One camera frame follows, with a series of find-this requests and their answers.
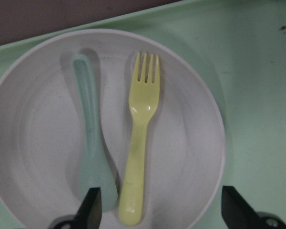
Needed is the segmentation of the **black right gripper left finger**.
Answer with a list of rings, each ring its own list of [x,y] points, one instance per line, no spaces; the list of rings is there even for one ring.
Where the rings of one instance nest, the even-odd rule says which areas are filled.
[[[98,229],[102,219],[101,188],[90,188],[74,216],[56,218],[49,229]]]

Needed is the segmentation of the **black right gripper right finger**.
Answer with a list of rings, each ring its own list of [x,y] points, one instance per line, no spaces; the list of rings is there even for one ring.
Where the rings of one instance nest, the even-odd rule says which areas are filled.
[[[286,229],[278,216],[257,213],[233,186],[223,186],[221,215],[229,229]]]

